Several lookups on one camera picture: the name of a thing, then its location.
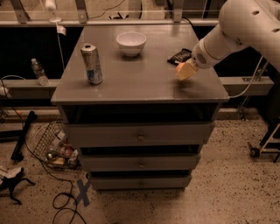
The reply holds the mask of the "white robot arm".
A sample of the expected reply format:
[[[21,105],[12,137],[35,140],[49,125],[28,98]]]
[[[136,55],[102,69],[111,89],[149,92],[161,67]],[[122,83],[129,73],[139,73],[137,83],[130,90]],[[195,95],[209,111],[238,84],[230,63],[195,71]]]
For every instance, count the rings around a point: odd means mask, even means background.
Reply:
[[[192,49],[192,56],[176,67],[183,81],[247,47],[258,51],[280,70],[280,3],[276,0],[227,0],[218,24]]]

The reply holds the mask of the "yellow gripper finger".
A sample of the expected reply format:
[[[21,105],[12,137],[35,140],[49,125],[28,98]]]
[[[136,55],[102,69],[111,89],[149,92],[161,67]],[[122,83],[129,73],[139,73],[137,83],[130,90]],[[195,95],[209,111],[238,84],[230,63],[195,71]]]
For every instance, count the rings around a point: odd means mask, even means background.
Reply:
[[[189,59],[184,63],[179,63],[176,67],[176,76],[180,81],[190,78],[197,72],[198,68],[193,59]]]

